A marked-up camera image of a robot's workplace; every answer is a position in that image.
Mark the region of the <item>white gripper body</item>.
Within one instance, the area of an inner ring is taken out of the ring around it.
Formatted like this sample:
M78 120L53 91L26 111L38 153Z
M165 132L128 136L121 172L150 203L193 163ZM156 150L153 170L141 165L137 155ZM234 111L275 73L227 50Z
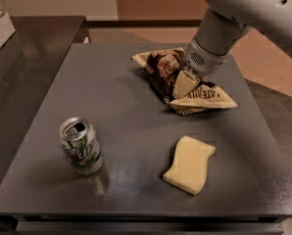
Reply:
M185 51L185 63L201 79L206 79L226 61L229 52L219 41L203 42L193 37Z

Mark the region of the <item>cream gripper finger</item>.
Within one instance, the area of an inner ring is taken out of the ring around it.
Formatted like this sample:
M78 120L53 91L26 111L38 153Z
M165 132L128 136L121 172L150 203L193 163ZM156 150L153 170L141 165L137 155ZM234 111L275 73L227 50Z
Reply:
M201 81L195 70L181 70L177 76L172 97L182 99L190 93Z

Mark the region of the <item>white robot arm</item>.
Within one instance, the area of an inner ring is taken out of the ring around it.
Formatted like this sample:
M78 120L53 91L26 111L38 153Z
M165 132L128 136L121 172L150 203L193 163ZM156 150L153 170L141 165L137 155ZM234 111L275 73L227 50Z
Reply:
M292 59L292 0L206 0L172 95L181 99L226 61L234 44L254 28Z

